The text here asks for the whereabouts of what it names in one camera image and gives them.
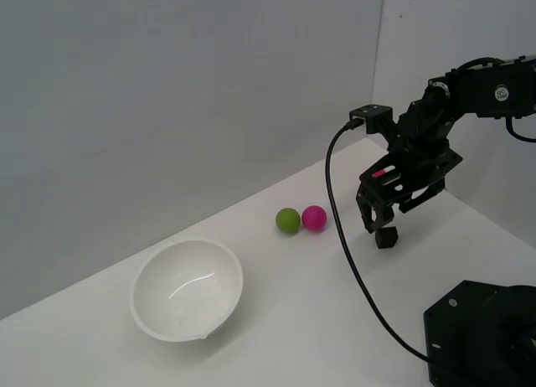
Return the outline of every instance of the table surface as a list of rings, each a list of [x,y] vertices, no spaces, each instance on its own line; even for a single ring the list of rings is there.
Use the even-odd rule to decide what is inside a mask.
[[[465,279],[534,284],[536,251],[447,192],[397,213],[399,243],[377,250],[354,198],[359,174],[383,154],[368,139],[337,153],[333,187],[365,282],[394,329],[424,352],[426,308]],[[429,386],[426,366],[372,314],[333,222],[319,235],[277,231],[280,208],[311,204],[328,208],[323,162],[3,319],[0,384]],[[157,341],[131,319],[128,291],[159,246],[196,236],[236,253],[243,295],[208,339]]]

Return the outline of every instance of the white backdrop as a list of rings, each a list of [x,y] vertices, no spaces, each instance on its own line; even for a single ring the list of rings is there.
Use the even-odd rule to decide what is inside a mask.
[[[385,0],[374,102],[398,117],[422,97],[428,79],[470,59],[536,54],[533,2]],[[536,137],[536,116],[514,126]],[[504,120],[475,116],[461,119],[449,138],[464,157],[447,176],[449,191],[536,247],[536,146],[510,137]]]
[[[0,318],[321,159],[381,6],[0,0]]]

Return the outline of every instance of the pink ball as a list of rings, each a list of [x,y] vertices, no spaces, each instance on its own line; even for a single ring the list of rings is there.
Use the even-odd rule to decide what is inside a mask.
[[[326,211],[317,205],[311,205],[303,211],[301,222],[308,230],[316,232],[322,230],[327,222]]]

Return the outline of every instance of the white bowl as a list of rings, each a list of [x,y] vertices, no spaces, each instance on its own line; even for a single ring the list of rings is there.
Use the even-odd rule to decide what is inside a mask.
[[[242,267],[227,247],[182,240],[140,270],[131,289],[131,313],[144,332],[162,341],[205,339],[233,312],[242,284]]]

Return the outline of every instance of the black robotic arm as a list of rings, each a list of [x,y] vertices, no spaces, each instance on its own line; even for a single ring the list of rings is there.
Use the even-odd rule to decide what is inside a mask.
[[[445,176],[462,158],[451,150],[447,136],[465,114],[505,118],[518,140],[536,142],[513,130],[513,118],[536,112],[536,57],[503,61],[481,58],[442,77],[429,80],[423,97],[393,120],[388,106],[367,105],[350,112],[352,128],[364,124],[367,134],[379,133],[388,154],[360,176],[357,202],[365,229],[376,232],[380,249],[398,239],[393,206],[403,213],[423,204],[445,188]]]

